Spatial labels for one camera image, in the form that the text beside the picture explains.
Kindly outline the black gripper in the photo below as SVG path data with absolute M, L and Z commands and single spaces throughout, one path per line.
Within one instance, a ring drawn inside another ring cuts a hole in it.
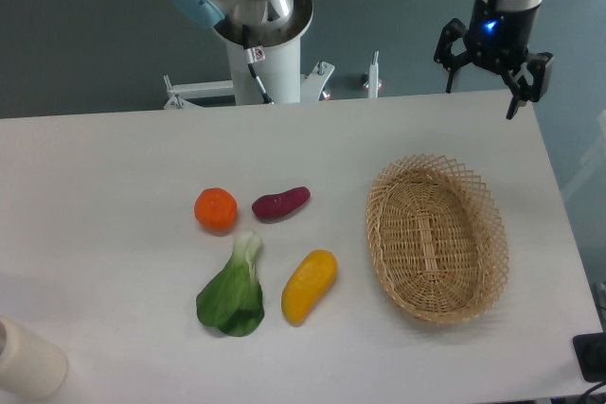
M 456 73 L 474 65 L 494 74 L 503 74 L 511 92 L 506 119 L 511 120 L 528 102 L 536 103 L 546 93 L 554 55 L 528 53 L 528 43 L 539 7 L 524 10 L 502 9 L 505 0 L 475 0 L 469 29 L 457 18 L 441 30 L 434 62 L 448 74 L 445 92 L 450 94 Z M 453 45 L 464 41 L 461 53 Z

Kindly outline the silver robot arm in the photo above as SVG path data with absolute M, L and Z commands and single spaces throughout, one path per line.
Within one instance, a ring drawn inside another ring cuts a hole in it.
M 316 103 L 324 99 L 333 66 L 320 61 L 300 71 L 300 40 L 313 16 L 312 0 L 170 0 L 197 26 L 223 40 L 228 81 L 167 85 L 167 107 L 184 109 L 203 97 L 233 96 L 240 105 Z M 450 77 L 473 64 L 509 88 L 508 116 L 547 90 L 553 57 L 531 53 L 529 37 L 543 0 L 475 0 L 468 23 L 450 21 L 434 55 Z

